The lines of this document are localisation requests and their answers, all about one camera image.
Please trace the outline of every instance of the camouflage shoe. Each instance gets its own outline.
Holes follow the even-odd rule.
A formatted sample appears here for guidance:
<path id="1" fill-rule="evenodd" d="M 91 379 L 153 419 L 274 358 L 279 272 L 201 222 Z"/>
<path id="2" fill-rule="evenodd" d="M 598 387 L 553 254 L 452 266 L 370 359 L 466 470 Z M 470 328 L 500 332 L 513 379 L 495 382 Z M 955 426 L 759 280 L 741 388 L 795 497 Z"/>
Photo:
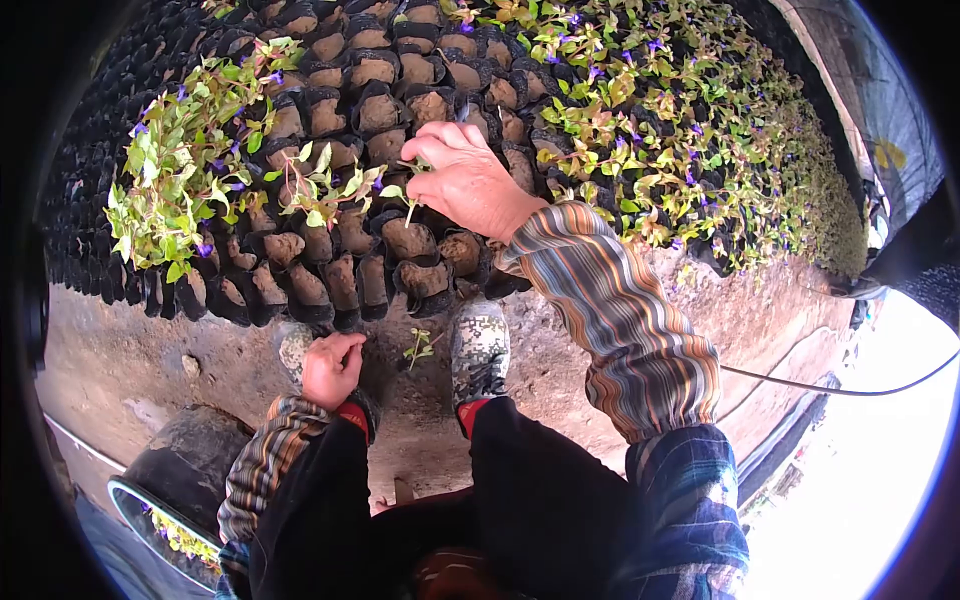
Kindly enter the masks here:
<path id="1" fill-rule="evenodd" d="M 510 329 L 500 305 L 489 300 L 465 304 L 451 324 L 454 412 L 467 402 L 506 395 L 509 367 Z"/>

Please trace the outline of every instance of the striped sleeve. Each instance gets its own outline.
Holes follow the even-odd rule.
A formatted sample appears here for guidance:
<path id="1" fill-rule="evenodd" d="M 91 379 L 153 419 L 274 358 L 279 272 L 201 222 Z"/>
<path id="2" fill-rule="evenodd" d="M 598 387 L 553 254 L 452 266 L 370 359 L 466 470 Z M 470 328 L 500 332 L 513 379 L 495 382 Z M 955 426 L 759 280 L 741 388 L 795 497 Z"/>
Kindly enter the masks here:
<path id="1" fill-rule="evenodd" d="M 716 349 L 694 335 L 646 262 L 587 204 L 543 208 L 514 235 L 498 268 L 530 279 L 592 360 L 587 398 L 635 443 L 714 421 Z"/>

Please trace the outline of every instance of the finger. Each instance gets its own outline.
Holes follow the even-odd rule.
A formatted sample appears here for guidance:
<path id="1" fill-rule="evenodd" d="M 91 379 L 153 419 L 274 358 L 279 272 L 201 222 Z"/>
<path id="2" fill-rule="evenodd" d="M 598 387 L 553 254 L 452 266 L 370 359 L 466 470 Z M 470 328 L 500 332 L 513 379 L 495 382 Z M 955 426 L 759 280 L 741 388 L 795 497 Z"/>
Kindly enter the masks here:
<path id="1" fill-rule="evenodd" d="M 403 144 L 403 148 L 400 149 L 400 158 L 409 162 L 417 156 L 422 156 L 424 160 L 439 169 L 449 162 L 448 157 L 451 152 L 450 147 L 439 138 L 425 135 L 414 137 Z"/>
<path id="2" fill-rule="evenodd" d="M 417 137 L 424 136 L 437 137 L 450 148 L 458 150 L 465 150 L 472 146 L 457 124 L 447 121 L 430 121 L 425 124 L 417 130 Z"/>
<path id="3" fill-rule="evenodd" d="M 470 123 L 457 123 L 457 127 L 460 128 L 460 131 L 464 133 L 464 137 L 467 141 L 477 148 L 490 148 L 487 145 L 487 140 L 483 138 L 483 134 L 480 133 L 480 128 L 476 125 L 471 125 Z"/>

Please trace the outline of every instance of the black container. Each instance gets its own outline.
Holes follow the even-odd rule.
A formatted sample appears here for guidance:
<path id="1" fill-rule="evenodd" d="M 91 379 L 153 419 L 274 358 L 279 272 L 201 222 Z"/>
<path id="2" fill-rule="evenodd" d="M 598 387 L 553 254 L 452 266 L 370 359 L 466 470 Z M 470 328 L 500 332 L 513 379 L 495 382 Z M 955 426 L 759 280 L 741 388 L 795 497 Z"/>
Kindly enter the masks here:
<path id="1" fill-rule="evenodd" d="M 253 431 L 239 419 L 207 406 L 189 406 L 157 432 L 107 489 L 117 512 L 164 562 L 197 585 L 213 591 L 218 573 L 170 547 L 146 509 L 174 520 L 216 550 L 217 510 L 226 498 L 224 482 Z"/>

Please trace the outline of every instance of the dirt ground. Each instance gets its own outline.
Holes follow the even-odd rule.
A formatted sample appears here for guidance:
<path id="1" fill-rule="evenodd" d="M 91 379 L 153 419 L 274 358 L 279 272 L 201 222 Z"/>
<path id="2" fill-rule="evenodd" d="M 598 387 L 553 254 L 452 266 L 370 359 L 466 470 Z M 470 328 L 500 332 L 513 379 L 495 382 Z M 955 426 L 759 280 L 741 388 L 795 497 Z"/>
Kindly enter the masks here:
<path id="1" fill-rule="evenodd" d="M 751 277 L 720 279 L 691 263 L 696 283 L 674 288 L 676 273 L 687 264 L 684 254 L 656 250 L 648 258 L 669 298 L 698 333 L 712 340 L 724 364 L 761 373 L 776 367 L 777 376 L 802 382 L 814 382 L 839 364 L 852 301 L 805 289 L 824 289 L 819 270 L 799 259 L 773 265 L 762 273 L 763 285 L 755 293 Z M 502 302 L 513 352 L 507 387 L 519 410 L 622 474 L 626 445 L 609 419 L 585 400 L 587 354 L 570 341 L 554 309 L 536 292 Z M 370 452 L 371 503 L 380 495 L 393 500 L 395 478 L 420 496 L 470 483 L 468 443 L 446 405 L 446 336 L 436 345 L 436 355 L 419 360 L 411 372 L 397 368 L 413 340 L 410 328 L 426 328 L 436 336 L 445 331 L 448 317 L 414 321 L 403 307 L 403 298 L 397 298 L 385 321 L 364 324 L 370 338 L 365 352 L 391 365 L 384 370 L 390 378 L 387 409 Z M 197 323 L 183 316 L 147 319 L 142 305 L 106 306 L 62 286 L 51 288 L 50 315 L 46 370 L 36 381 L 40 403 L 54 419 L 123 464 L 183 406 L 216 406 L 256 427 L 271 400 L 293 390 L 276 357 L 287 326 L 283 323 L 241 328 L 209 315 Z M 197 359 L 199 375 L 184 370 L 184 354 Z M 738 458 L 767 436 L 801 393 L 764 384 L 751 394 L 757 383 L 723 375 L 717 417 L 724 417 L 720 426 Z M 111 469 L 64 436 L 58 439 L 74 480 L 113 512 L 106 494 Z"/>

